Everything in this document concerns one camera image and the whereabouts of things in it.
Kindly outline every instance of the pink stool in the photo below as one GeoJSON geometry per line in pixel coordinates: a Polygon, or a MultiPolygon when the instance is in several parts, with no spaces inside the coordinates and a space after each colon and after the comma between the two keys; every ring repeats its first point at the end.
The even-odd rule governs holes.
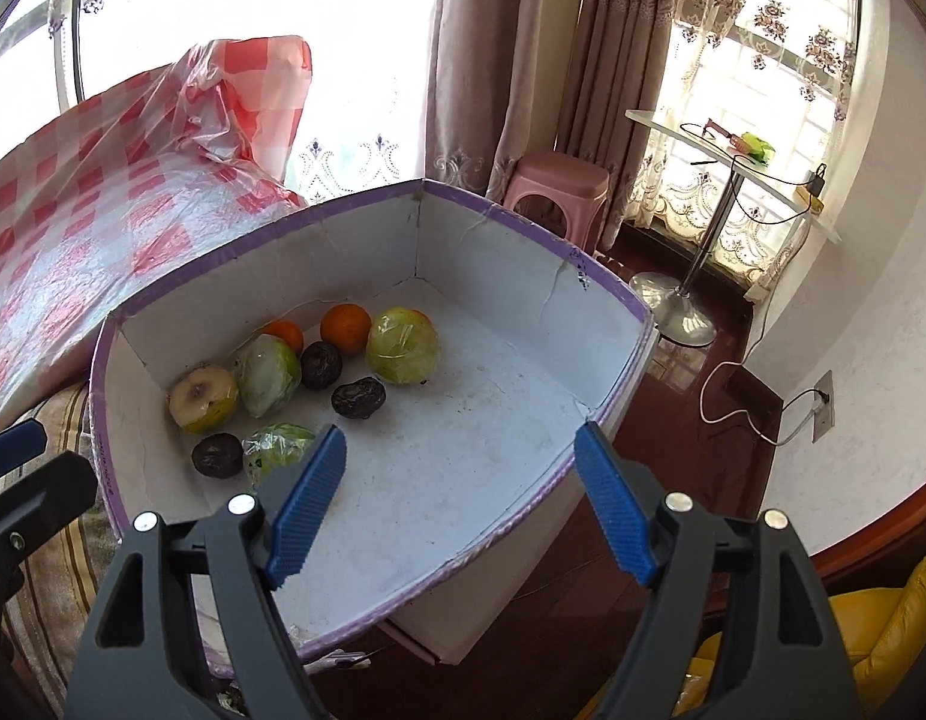
{"type": "Polygon", "coordinates": [[[551,200],[567,220],[567,240],[587,254],[593,254],[596,241],[587,239],[606,201],[609,184],[610,175],[605,167],[559,151],[539,151],[517,162],[503,198],[503,208],[515,210],[517,203],[531,194],[551,200]]]}

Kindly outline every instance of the electrical socket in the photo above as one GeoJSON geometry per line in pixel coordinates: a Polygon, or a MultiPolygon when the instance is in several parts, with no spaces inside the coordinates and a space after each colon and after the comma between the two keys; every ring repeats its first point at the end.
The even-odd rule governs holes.
{"type": "Polygon", "coordinates": [[[836,424],[836,411],[834,410],[834,393],[832,392],[832,371],[828,370],[816,382],[816,389],[829,395],[829,403],[813,415],[813,443],[818,442],[836,424]]]}

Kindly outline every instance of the red checkered cloth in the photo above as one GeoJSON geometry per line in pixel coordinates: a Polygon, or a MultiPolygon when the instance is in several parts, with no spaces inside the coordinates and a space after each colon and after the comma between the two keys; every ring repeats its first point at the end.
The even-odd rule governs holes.
{"type": "Polygon", "coordinates": [[[215,41],[0,162],[0,429],[87,367],[106,314],[301,206],[280,181],[312,78],[299,37],[215,41]]]}

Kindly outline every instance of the mauve curtain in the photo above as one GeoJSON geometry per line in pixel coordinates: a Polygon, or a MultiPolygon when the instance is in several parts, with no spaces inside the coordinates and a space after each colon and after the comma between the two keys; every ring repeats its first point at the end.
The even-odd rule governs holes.
{"type": "Polygon", "coordinates": [[[527,149],[542,0],[436,0],[429,178],[500,202],[527,149]]]}
{"type": "Polygon", "coordinates": [[[583,0],[563,90],[556,149],[610,172],[601,250],[627,217],[649,129],[625,114],[653,110],[676,0],[583,0]]]}

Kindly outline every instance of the metal screw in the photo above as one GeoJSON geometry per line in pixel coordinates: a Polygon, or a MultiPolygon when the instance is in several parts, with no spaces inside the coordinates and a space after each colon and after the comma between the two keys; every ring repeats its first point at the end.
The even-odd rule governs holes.
{"type": "Polygon", "coordinates": [[[789,524],[789,517],[779,509],[769,509],[763,515],[763,521],[774,530],[781,531],[789,524]]]}
{"type": "Polygon", "coordinates": [[[156,526],[157,515],[153,514],[153,512],[143,512],[143,514],[137,514],[137,518],[133,520],[133,527],[140,531],[140,533],[152,531],[156,526]]]}
{"type": "Polygon", "coordinates": [[[671,512],[688,512],[693,508],[693,499],[687,493],[669,493],[666,496],[666,507],[671,512]]]}
{"type": "Polygon", "coordinates": [[[256,504],[257,499],[253,498],[252,495],[241,493],[240,495],[234,495],[230,499],[230,503],[226,504],[226,508],[230,510],[230,514],[239,516],[239,514],[252,512],[256,504]]]}

